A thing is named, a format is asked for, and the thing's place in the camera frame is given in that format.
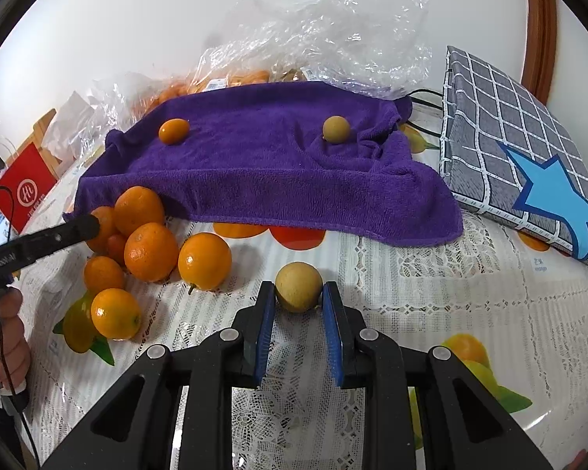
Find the person right hand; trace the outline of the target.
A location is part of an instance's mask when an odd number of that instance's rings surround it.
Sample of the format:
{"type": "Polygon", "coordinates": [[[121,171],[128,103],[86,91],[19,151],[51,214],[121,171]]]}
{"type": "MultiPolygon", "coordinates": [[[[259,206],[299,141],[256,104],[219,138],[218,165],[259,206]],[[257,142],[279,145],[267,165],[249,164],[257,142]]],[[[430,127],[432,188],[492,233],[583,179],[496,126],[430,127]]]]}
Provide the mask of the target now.
{"type": "Polygon", "coordinates": [[[579,466],[583,463],[586,455],[588,455],[588,451],[582,449],[578,452],[575,458],[564,468],[564,470],[577,470],[579,466]]]}

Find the person left hand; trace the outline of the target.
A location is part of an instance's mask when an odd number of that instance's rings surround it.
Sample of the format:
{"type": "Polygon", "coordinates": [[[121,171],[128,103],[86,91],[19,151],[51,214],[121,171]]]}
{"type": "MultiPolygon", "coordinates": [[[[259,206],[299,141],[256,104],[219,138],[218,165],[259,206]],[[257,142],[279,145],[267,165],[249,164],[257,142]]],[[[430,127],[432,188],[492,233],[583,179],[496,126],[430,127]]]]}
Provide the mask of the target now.
{"type": "Polygon", "coordinates": [[[25,381],[30,367],[30,349],[19,313],[22,293],[9,287],[0,297],[0,323],[2,326],[3,353],[0,350],[0,385],[17,389],[25,381]]]}

